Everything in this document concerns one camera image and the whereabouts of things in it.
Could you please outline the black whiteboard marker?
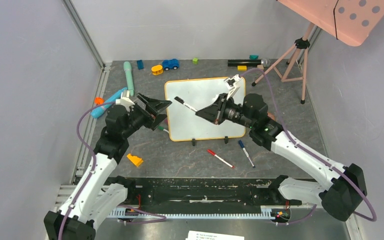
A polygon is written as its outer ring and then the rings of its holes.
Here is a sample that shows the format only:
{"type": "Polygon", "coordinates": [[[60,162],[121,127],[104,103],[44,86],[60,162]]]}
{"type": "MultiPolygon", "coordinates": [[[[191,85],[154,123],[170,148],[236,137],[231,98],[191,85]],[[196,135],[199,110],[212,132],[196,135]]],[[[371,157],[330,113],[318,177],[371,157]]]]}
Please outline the black whiteboard marker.
{"type": "Polygon", "coordinates": [[[190,104],[186,103],[182,98],[176,96],[174,98],[177,102],[179,102],[180,104],[184,105],[185,107],[187,107],[188,109],[192,110],[193,112],[197,112],[198,110],[196,108],[194,108],[193,106],[191,106],[190,104]]]}

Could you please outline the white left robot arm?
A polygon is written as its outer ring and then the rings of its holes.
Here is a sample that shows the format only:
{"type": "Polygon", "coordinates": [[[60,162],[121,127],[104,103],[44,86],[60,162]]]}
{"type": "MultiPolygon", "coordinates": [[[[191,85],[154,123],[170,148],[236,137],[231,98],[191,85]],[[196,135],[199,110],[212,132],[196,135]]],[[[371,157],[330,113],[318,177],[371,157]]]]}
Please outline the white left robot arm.
{"type": "Polygon", "coordinates": [[[85,145],[91,160],[83,176],[58,211],[49,211],[44,217],[50,240],[93,240],[119,204],[136,200],[137,190],[128,179],[111,183],[103,195],[99,193],[129,148],[129,137],[142,127],[155,130],[167,118],[164,111],[172,104],[170,100],[141,93],[137,98],[144,107],[128,97],[116,100],[107,111],[105,127],[95,147],[85,145]]]}

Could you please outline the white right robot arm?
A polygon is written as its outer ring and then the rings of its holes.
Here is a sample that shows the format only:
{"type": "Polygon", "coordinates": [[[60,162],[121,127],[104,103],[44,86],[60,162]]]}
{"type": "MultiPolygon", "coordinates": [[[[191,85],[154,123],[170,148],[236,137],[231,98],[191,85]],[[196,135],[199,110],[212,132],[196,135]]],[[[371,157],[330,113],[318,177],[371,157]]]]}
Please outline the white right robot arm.
{"type": "Polygon", "coordinates": [[[333,218],[345,222],[367,196],[361,167],[331,160],[299,141],[268,116],[268,105],[259,94],[247,94],[242,104],[236,104],[226,93],[221,93],[195,115],[214,125],[227,120],[249,128],[254,143],[284,157],[314,179],[297,180],[280,175],[268,191],[269,199],[275,204],[297,200],[320,205],[333,218]]]}

